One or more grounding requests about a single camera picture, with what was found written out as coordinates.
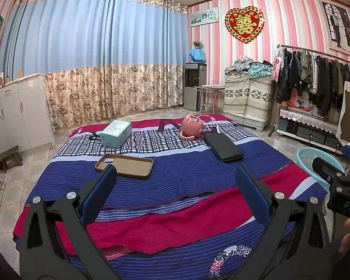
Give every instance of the human hand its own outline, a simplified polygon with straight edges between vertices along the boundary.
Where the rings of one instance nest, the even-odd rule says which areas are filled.
[[[350,218],[346,220],[344,227],[347,229],[348,233],[344,236],[341,241],[341,246],[339,249],[339,253],[344,253],[347,250],[347,245],[350,242]]]

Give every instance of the laundry basket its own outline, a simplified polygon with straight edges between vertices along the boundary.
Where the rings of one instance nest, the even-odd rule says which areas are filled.
[[[303,147],[297,151],[297,165],[304,169],[312,178],[318,181],[327,192],[329,192],[329,183],[319,177],[312,169],[312,161],[316,157],[324,159],[335,168],[338,168],[340,171],[342,171],[342,173],[345,171],[343,170],[342,165],[336,159],[334,159],[334,157],[321,150],[312,147]]]

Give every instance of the black case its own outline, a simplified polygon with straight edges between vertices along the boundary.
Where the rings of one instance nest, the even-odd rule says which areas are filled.
[[[204,140],[220,161],[231,162],[241,160],[244,157],[244,152],[224,133],[204,135]]]

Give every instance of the red heart decoration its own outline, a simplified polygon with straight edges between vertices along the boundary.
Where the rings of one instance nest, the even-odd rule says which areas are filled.
[[[233,8],[225,16],[228,31],[238,40],[249,43],[262,30],[265,24],[263,13],[256,7]]]

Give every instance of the curtain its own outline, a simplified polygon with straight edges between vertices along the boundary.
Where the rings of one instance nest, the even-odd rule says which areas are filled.
[[[16,0],[0,72],[37,72],[54,129],[182,104],[187,8],[170,0]]]

